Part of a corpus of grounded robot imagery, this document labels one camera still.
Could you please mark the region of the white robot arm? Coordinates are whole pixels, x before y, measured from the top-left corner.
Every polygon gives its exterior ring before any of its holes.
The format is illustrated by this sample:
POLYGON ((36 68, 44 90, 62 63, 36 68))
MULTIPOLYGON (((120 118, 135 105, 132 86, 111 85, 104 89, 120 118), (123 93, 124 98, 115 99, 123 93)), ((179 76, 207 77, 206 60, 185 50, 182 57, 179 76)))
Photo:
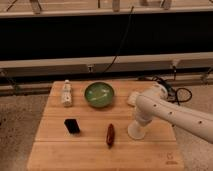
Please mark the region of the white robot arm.
POLYGON ((160 84, 140 93, 135 100, 135 120, 146 126, 158 117, 213 144, 213 114, 170 103, 167 97, 167 90, 160 84))

